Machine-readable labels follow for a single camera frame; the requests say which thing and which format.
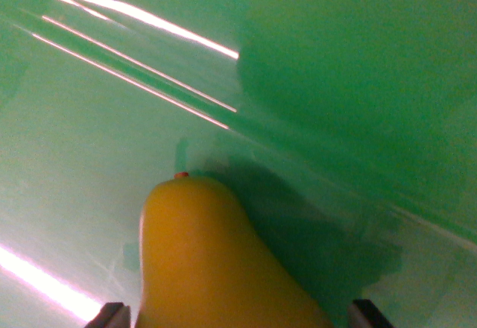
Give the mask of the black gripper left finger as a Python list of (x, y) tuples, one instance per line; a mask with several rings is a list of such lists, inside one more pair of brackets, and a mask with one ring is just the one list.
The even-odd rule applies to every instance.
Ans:
[(131, 310), (122, 302), (105, 303), (85, 328), (131, 328)]

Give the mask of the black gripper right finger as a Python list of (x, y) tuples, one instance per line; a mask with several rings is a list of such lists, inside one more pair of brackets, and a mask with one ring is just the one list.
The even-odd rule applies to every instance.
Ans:
[(369, 299), (355, 299), (347, 309), (350, 328), (394, 328), (394, 325)]

